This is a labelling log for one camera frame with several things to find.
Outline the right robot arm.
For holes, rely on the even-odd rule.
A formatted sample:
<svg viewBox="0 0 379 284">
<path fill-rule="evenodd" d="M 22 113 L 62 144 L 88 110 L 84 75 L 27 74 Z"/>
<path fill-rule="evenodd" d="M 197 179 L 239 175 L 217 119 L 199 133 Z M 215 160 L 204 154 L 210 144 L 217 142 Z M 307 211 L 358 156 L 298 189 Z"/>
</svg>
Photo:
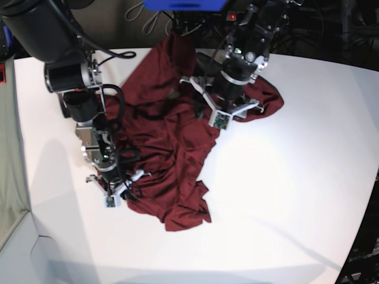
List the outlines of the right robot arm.
<svg viewBox="0 0 379 284">
<path fill-rule="evenodd" d="M 105 206 L 142 197 L 137 180 L 144 172 L 128 173 L 122 164 L 139 159 L 139 151 L 117 149 L 114 137 L 121 130 L 126 104 L 123 91 L 104 84 L 94 57 L 99 44 L 90 39 L 72 11 L 89 1 L 2 1 L 1 20 L 24 50 L 44 63 L 49 92 L 58 96 L 63 115 L 76 122 L 84 159 L 97 173 L 87 177 L 103 193 Z"/>
</svg>

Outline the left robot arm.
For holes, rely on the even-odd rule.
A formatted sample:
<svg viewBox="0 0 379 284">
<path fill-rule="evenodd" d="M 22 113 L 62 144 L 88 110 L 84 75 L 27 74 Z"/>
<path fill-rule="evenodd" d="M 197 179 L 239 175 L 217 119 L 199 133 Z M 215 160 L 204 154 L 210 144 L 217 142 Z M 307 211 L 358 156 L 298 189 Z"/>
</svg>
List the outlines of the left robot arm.
<svg viewBox="0 0 379 284">
<path fill-rule="evenodd" d="M 269 46 L 285 25 L 289 1 L 252 1 L 246 15 L 238 20 L 221 41 L 224 57 L 198 52 L 197 65 L 201 72 L 182 77 L 200 95 L 202 106 L 211 109 L 209 126 L 225 130 L 234 119 L 245 119 L 248 111 L 264 111 L 258 98 L 249 98 L 244 89 L 254 84 L 267 67 Z"/>
</svg>

